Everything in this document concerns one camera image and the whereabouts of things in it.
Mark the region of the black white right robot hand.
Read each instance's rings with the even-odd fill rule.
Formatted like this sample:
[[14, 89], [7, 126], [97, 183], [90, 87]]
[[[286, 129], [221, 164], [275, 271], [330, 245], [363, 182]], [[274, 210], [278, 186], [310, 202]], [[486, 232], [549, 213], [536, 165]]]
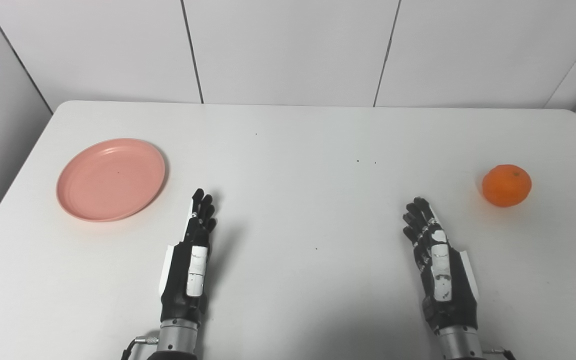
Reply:
[[413, 246], [424, 297], [422, 310], [430, 330], [478, 329], [477, 299], [462, 254], [455, 249], [430, 203], [416, 197], [402, 216], [403, 233]]

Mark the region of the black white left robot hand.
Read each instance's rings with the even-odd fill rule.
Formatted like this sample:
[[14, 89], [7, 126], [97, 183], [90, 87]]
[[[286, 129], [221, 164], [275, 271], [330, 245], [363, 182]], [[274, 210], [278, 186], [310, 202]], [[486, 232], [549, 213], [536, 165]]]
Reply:
[[166, 285], [160, 296], [160, 320], [183, 319], [201, 325], [208, 307], [206, 273], [211, 233], [217, 227], [213, 197], [199, 187], [192, 196], [183, 240], [173, 247]]

